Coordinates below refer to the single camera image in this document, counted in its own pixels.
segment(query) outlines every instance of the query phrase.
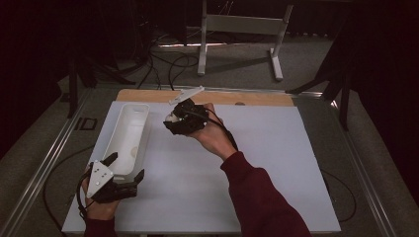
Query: white board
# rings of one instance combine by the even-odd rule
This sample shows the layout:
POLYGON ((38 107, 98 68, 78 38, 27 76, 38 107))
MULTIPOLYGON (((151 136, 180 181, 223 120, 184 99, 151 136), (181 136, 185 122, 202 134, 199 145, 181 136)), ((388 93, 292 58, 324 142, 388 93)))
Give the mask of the white board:
MULTIPOLYGON (((112 103, 91 161, 102 159, 124 103, 112 103)), ((145 104, 150 106, 152 118, 143 163, 145 177, 137 197, 121 202, 116 230, 148 234, 240 232, 228 181, 219 169, 222 160, 195 139, 173 135, 164 126, 174 107, 145 104)), ((267 170, 311 232, 340 231, 296 107, 216 105, 215 109, 249 163, 267 170)), ((62 230, 77 233, 84 228, 74 200, 62 230)))

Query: red sweater sleeve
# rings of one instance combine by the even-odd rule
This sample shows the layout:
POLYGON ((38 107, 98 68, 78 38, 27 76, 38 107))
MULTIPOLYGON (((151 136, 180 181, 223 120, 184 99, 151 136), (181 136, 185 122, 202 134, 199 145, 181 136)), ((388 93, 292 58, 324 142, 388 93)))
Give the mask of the red sweater sleeve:
POLYGON ((85 237, 118 237, 115 232, 115 219, 86 219, 85 237))
POLYGON ((251 166, 242 152, 236 152, 221 165, 228 178, 243 237, 311 236, 298 212, 275 189, 262 168, 251 166))

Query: white metal stand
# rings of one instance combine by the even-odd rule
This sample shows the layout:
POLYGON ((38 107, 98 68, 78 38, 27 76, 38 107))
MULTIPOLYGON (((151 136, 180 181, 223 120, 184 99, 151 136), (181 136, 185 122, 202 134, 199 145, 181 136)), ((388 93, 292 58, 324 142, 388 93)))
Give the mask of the white metal stand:
POLYGON ((275 48, 271 48, 270 54, 275 78, 282 81, 283 72, 281 70, 280 60, 278 59, 278 53, 286 33, 292 10, 293 5, 288 5, 287 11, 282 19, 211 15, 207 14, 207 0, 203 0, 202 38, 198 75, 204 76, 206 74, 208 50, 206 43, 207 31, 249 33, 277 36, 275 48))

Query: hand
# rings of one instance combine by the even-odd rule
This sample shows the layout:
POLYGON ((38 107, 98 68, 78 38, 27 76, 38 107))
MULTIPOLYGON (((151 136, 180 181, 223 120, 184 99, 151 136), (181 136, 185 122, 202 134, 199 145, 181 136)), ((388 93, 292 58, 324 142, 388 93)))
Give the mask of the hand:
MULTIPOLYGON (((209 112, 210 119, 218 121, 222 124, 222 120, 218 119, 212 113, 215 113, 212 103, 205 104, 204 107, 211 111, 209 112)), ((211 121, 208 121, 203 129, 194 131, 189 134, 189 136, 194 137, 207 151, 217 155, 224 161, 237 152, 221 127, 211 121)))
MULTIPOLYGON (((83 192, 86 195, 89 187, 89 178, 86 178, 82 183, 83 192)), ((97 220, 110 220, 115 216, 119 200, 115 200, 110 203, 98 203, 93 201, 91 198, 85 197, 87 206, 87 218, 97 220)))

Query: white plastic piece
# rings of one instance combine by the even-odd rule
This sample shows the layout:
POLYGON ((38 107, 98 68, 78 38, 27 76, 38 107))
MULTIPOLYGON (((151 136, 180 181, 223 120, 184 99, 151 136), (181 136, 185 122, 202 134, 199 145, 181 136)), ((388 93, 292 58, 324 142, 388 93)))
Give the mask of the white plastic piece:
POLYGON ((89 189, 86 197, 91 198, 113 176, 113 172, 101 162, 94 162, 92 175, 90 176, 89 189))
POLYGON ((185 100, 188 100, 189 98, 197 95, 198 93, 200 93, 204 89, 205 88, 203 86, 200 86, 200 87, 190 89, 190 90, 181 90, 181 94, 179 94, 175 99, 169 101, 169 105, 173 106, 173 105, 181 103, 185 100))
POLYGON ((114 152, 118 158, 109 166, 115 182, 126 183, 141 171, 145 148, 151 129, 148 119, 150 107, 145 104, 127 103, 120 111, 114 132, 105 152, 106 159, 114 152))

